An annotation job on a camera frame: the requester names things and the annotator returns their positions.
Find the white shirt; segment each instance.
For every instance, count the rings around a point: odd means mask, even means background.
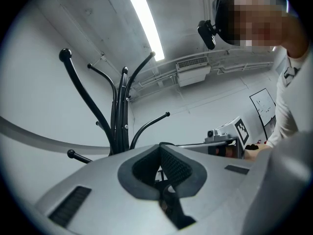
[[[277,143],[284,138],[290,137],[295,132],[298,131],[297,125],[294,121],[294,118],[283,99],[282,95],[283,92],[286,90],[287,86],[292,82],[292,79],[295,77],[295,73],[292,74],[294,69],[287,69],[295,68],[295,70],[300,70],[303,63],[305,62],[309,49],[306,53],[300,58],[290,58],[287,56],[286,66],[284,70],[281,72],[278,81],[277,81],[277,95],[276,95],[276,109],[275,109],[275,116],[276,116],[276,125],[272,135],[269,137],[267,141],[267,145],[270,147],[274,147]]]

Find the ceiling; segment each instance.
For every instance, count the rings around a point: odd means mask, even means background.
[[[147,0],[160,37],[165,59],[152,59],[137,76],[136,83],[175,70],[175,62],[186,55],[208,51],[197,33],[201,20],[211,18],[213,0]],[[80,53],[86,63],[109,75],[115,84],[124,66],[132,74],[151,52],[149,43],[130,0],[35,0],[51,24]],[[226,51],[231,46],[216,37],[214,52],[207,55],[212,67],[245,63],[272,62],[275,53],[268,50]],[[159,81],[147,91],[160,90],[176,81]]]

